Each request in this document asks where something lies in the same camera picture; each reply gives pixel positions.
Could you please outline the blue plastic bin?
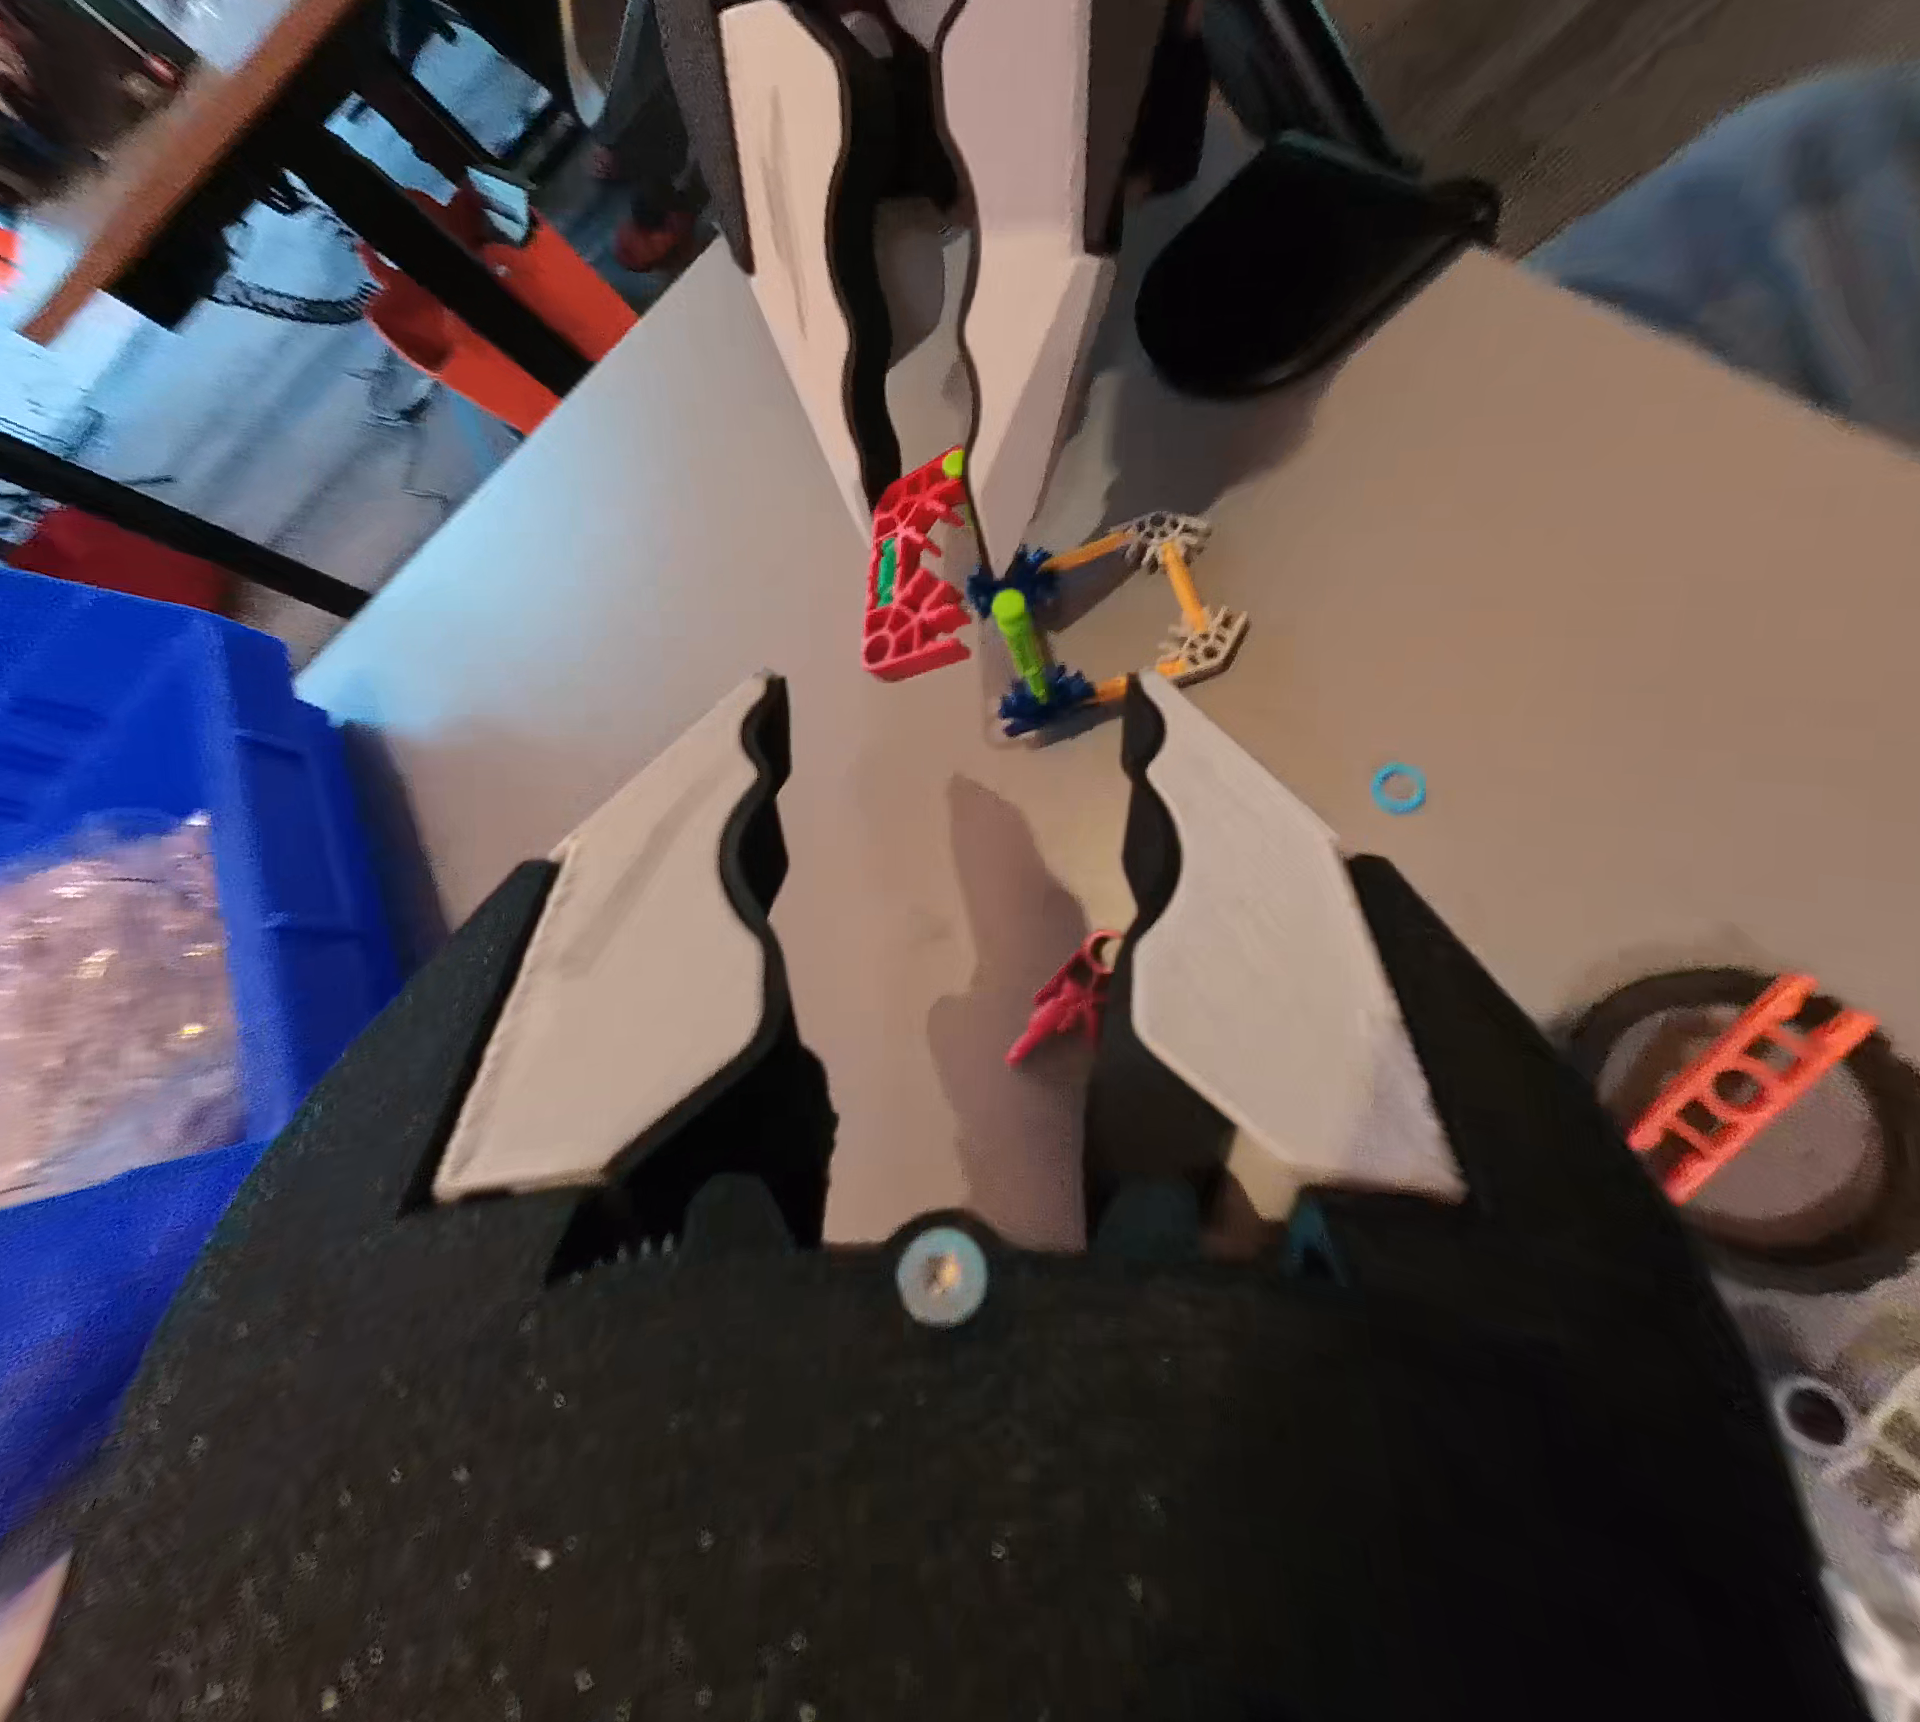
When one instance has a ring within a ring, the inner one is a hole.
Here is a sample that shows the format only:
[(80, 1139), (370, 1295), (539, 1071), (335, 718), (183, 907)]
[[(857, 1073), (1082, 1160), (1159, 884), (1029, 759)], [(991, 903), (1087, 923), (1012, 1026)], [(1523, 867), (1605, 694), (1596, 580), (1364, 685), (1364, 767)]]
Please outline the blue plastic bin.
[(288, 649), (208, 610), (4, 575), (4, 867), (97, 816), (208, 816), (242, 1133), (4, 1208), (4, 1538), (97, 1457), (233, 1195), (401, 991), (346, 740)]

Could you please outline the red tote basket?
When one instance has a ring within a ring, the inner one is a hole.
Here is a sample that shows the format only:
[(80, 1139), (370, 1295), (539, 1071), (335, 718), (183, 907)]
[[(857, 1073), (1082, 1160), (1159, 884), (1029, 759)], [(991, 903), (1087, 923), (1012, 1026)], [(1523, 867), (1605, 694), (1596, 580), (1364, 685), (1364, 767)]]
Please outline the red tote basket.
[(32, 536), (8, 548), (8, 562), (40, 577), (208, 616), (233, 616), (238, 595), (238, 580), (217, 562), (73, 507), (45, 509)]

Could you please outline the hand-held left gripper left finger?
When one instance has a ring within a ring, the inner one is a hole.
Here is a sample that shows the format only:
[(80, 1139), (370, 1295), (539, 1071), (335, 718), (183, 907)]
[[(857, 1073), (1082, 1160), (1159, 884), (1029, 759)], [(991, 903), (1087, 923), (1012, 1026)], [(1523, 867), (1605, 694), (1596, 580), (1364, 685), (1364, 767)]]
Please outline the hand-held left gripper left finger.
[(787, 774), (791, 694), (756, 672), (549, 853), (439, 1208), (582, 1187), (575, 1249), (668, 1245), (746, 1179), (791, 1245), (824, 1241), (834, 1109), (771, 923)]

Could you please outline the black stand pole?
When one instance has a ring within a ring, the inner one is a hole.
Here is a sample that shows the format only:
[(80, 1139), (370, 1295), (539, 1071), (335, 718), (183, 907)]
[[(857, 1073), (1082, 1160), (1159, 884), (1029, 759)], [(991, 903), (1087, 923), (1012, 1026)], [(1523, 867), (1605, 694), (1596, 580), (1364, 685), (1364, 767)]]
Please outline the black stand pole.
[(203, 515), (161, 503), (157, 494), (85, 468), (83, 462), (66, 462), (58, 449), (8, 429), (4, 483), (17, 483), (66, 509), (83, 509), (168, 551), (197, 554), (238, 580), (254, 580), (294, 603), (320, 608), (343, 622), (375, 603), (370, 587), (340, 580), (310, 562), (281, 554), (269, 544), (213, 524)]

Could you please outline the orange connector piece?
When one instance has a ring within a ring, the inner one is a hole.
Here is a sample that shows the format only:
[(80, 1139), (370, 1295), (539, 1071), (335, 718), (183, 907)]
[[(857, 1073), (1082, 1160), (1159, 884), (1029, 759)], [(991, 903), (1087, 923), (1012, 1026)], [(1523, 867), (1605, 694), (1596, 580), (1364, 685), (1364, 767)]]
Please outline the orange connector piece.
[(1663, 1195), (1687, 1208), (1876, 1032), (1879, 1013), (1824, 1003), (1806, 971), (1774, 976), (1663, 1079), (1626, 1144)]

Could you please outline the orange tote bin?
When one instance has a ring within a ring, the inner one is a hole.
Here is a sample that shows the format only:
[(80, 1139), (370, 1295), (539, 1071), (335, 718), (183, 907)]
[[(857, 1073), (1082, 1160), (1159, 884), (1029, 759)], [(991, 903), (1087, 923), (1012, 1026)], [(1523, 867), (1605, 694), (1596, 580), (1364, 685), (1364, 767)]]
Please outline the orange tote bin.
[[(634, 324), (634, 305), (535, 208), (531, 193), (478, 167), (452, 198), (411, 193), (473, 253), (520, 305), (597, 365)], [(516, 433), (535, 433), (560, 396), (485, 341), (464, 316), (360, 242), (375, 283), (366, 319), (422, 377), (464, 396)]]

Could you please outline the person's leg in jeans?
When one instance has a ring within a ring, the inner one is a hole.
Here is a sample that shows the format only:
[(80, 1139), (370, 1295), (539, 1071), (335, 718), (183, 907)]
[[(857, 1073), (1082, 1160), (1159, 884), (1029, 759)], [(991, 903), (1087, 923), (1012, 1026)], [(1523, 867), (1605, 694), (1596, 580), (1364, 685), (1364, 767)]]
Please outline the person's leg in jeans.
[(1916, 64), (1740, 104), (1527, 265), (1916, 446)]

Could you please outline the colourful rod connector toy model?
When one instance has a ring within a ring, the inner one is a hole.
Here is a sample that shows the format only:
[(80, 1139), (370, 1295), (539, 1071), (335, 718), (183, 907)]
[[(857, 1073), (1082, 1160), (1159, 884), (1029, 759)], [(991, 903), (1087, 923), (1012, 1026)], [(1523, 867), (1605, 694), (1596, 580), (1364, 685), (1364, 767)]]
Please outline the colourful rod connector toy model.
[(1157, 575), (1174, 595), (1174, 626), (1164, 632), (1149, 675), (1171, 685), (1198, 685), (1235, 667), (1249, 610), (1216, 608), (1201, 595), (1195, 560), (1208, 548), (1211, 523), (1187, 509), (1144, 509), (1108, 531), (1087, 536), (1065, 551), (1018, 544), (1002, 570), (981, 562), (967, 580), (975, 620), (991, 626), (1012, 667), (1012, 682), (996, 702), (998, 735), (1034, 739), (1063, 725), (1093, 708), (1118, 708), (1138, 672), (1090, 678), (1054, 658), (1048, 639), (1048, 610), (1065, 577), (1100, 562), (1121, 562), (1135, 575)]

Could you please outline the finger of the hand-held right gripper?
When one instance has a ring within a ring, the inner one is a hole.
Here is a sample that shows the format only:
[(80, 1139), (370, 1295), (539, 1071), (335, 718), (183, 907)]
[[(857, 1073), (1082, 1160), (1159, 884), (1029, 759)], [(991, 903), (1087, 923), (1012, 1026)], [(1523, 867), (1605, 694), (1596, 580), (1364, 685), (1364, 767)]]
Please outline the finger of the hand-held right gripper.
[(882, 159), (892, 125), (882, 64), (839, 24), (782, 0), (721, 11), (744, 188), (744, 265), (778, 361), (849, 515), (898, 479), (889, 410), (896, 324), (877, 265)]
[(957, 0), (937, 80), (975, 203), (957, 319), (971, 509), (977, 524), (1029, 524), (1115, 270), (1090, 249), (1093, 0)]

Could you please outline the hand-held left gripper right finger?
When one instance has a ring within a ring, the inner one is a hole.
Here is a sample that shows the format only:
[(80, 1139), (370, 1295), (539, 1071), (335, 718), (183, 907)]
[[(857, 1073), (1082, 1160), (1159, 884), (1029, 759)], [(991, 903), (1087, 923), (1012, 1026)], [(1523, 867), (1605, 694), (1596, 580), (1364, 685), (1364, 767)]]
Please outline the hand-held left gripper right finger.
[(1159, 675), (1126, 685), (1121, 774), (1135, 920), (1090, 1073), (1090, 1245), (1201, 1245), (1221, 1186), (1258, 1230), (1318, 1194), (1463, 1210), (1336, 826)]

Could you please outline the red connectors with green clip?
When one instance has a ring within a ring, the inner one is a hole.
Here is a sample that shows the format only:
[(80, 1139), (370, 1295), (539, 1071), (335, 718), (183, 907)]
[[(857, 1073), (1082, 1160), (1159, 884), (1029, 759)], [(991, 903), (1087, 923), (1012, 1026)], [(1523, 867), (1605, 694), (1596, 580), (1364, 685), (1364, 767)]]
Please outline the red connectors with green clip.
[(952, 580), (940, 530), (967, 518), (967, 449), (904, 473), (877, 503), (870, 530), (870, 577), (860, 600), (860, 667), (882, 682), (908, 682), (971, 654), (961, 628), (971, 600)]

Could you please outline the crumpled clear plastic bags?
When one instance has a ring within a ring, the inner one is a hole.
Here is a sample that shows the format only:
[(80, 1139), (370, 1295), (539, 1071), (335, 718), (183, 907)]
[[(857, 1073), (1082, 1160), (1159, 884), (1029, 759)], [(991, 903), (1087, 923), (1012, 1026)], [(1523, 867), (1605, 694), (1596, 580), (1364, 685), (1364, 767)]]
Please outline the crumpled clear plastic bags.
[(4, 867), (4, 1208), (247, 1133), (204, 808), (107, 808)]

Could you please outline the black toy tyre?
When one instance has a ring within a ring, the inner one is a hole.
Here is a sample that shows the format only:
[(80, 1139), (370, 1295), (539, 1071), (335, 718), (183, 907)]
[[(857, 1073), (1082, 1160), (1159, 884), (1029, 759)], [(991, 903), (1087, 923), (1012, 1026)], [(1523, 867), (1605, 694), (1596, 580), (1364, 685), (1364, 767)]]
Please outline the black toy tyre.
[[(1768, 981), (1740, 964), (1637, 976), (1565, 1021), (1565, 1057), (1626, 1136)], [(1755, 1290), (1853, 1295), (1907, 1276), (1916, 1267), (1916, 1064), (1879, 1030), (1676, 1210), (1718, 1276)]]

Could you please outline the red connector with white rod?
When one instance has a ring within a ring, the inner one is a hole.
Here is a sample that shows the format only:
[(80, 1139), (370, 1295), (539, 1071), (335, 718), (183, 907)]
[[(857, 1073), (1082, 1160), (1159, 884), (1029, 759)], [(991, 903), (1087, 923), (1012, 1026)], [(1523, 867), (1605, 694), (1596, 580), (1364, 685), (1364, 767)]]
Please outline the red connector with white rod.
[(1065, 964), (1034, 995), (1027, 1026), (1007, 1047), (1007, 1064), (1022, 1064), (1063, 1040), (1082, 1040), (1087, 1047), (1100, 1043), (1118, 948), (1121, 933), (1115, 928), (1100, 928), (1074, 948)]

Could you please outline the wooden desk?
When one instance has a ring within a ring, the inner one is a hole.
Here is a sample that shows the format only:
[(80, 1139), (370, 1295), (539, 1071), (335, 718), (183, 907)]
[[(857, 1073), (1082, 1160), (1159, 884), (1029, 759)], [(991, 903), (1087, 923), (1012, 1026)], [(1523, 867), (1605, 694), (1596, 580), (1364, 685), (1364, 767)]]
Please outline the wooden desk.
[(242, 0), (228, 56), (203, 56), (178, 98), (112, 156), (24, 222), (4, 326), (53, 341), (97, 293), (119, 293), (174, 218), (247, 213), (281, 174), (297, 177), (356, 237), (563, 397), (588, 374), (578, 341), (535, 316), (435, 213), (330, 121), (370, 104), (447, 181), (509, 174), (376, 33), (381, 0)]

